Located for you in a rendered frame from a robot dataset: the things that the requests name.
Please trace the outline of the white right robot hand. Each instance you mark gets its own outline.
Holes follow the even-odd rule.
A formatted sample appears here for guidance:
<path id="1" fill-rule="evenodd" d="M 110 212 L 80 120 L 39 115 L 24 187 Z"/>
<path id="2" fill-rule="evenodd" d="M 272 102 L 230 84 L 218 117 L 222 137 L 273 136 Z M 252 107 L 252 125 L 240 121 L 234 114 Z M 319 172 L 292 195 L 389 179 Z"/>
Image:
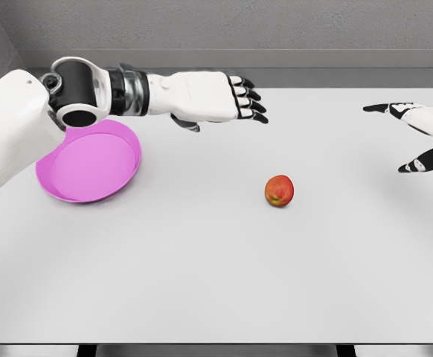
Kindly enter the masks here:
<path id="1" fill-rule="evenodd" d="M 362 108 L 364 112 L 379 112 L 406 123 L 412 129 L 433 138 L 433 106 L 419 103 L 379 103 Z M 399 173 L 427 173 L 433 171 L 433 148 L 398 168 Z"/>

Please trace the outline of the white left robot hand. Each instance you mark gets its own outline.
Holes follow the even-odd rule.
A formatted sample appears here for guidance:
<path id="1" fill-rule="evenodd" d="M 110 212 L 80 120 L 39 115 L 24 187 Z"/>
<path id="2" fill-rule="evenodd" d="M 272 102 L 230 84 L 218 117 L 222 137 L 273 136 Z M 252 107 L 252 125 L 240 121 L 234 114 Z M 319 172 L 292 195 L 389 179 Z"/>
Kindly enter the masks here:
<path id="1" fill-rule="evenodd" d="M 187 71 L 173 74 L 161 84 L 172 99 L 170 117 L 192 132 L 199 132 L 202 122 L 269 122 L 255 84 L 244 77 L 221 71 Z"/>

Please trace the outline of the red apple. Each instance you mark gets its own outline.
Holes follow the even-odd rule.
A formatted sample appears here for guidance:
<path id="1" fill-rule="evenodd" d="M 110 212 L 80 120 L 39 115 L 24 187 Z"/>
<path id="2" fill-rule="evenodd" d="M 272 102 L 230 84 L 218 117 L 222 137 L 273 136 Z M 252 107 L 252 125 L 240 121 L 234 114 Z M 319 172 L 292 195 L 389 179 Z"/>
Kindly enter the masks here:
<path id="1" fill-rule="evenodd" d="M 294 184 L 286 175 L 271 177 L 264 189 L 266 201 L 273 207 L 282 208 L 287 206 L 294 197 Z"/>

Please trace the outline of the pink round plate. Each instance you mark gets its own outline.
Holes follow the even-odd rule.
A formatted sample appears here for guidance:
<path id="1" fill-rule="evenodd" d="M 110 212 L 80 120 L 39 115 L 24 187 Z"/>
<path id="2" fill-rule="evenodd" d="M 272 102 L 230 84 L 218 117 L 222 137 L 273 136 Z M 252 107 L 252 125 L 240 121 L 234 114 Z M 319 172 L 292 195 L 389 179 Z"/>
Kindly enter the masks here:
<path id="1" fill-rule="evenodd" d="M 42 189 L 64 202 L 90 203 L 124 188 L 141 162 L 141 143 L 128 126 L 115 120 L 68 129 L 65 140 L 36 162 Z"/>

